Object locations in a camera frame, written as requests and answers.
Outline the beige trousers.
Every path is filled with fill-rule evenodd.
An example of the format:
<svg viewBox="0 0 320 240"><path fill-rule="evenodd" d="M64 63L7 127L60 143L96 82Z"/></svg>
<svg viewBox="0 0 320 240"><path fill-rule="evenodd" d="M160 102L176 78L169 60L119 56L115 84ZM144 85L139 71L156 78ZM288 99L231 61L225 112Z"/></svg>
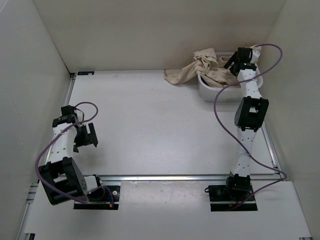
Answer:
<svg viewBox="0 0 320 240"><path fill-rule="evenodd" d="M228 69L224 68L229 59L229 56L218 57L214 48L195 51L191 64L180 70L165 70L164 79L172 85L181 85L200 75L209 87L223 88L238 81Z"/></svg>

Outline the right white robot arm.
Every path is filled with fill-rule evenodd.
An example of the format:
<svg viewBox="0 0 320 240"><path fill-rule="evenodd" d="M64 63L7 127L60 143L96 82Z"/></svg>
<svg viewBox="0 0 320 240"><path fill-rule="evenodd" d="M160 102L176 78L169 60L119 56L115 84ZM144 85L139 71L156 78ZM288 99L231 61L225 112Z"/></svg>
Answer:
<svg viewBox="0 0 320 240"><path fill-rule="evenodd" d="M228 69L240 82L242 100L235 113L237 127L235 162L232 164L224 193L230 200L243 200L252 192L250 178L250 153L257 131L263 124L269 101L260 94L256 62L260 53L252 48L239 47L224 68Z"/></svg>

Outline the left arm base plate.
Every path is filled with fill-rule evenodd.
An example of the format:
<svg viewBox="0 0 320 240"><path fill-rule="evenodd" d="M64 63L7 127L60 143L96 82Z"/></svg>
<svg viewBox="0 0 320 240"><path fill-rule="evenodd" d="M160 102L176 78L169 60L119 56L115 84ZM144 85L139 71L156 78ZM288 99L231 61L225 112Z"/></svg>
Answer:
<svg viewBox="0 0 320 240"><path fill-rule="evenodd" d="M89 203L73 204L74 210L118 210L121 195L121 185L112 183L91 192L87 197Z"/></svg>

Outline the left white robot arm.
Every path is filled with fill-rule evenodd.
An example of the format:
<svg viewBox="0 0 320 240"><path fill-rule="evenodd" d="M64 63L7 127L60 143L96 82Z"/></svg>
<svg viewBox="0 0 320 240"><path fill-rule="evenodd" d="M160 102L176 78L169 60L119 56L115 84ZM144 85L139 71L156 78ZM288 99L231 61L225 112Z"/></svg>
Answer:
<svg viewBox="0 0 320 240"><path fill-rule="evenodd" d="M52 122L53 141L46 164L36 165L36 173L52 205L68 200L88 204L100 200L105 188L97 175L85 177L73 155L80 147L98 146L94 124L86 124L85 115L76 106L63 106L61 116Z"/></svg>

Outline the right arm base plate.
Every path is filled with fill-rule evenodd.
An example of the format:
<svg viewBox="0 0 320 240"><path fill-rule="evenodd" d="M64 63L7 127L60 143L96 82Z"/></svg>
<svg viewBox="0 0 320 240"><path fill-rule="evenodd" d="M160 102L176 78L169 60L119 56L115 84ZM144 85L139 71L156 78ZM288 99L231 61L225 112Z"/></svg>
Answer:
<svg viewBox="0 0 320 240"><path fill-rule="evenodd" d="M252 186L248 191L227 191L226 185L209 185L204 189L209 195L211 212L255 212L258 210Z"/></svg>

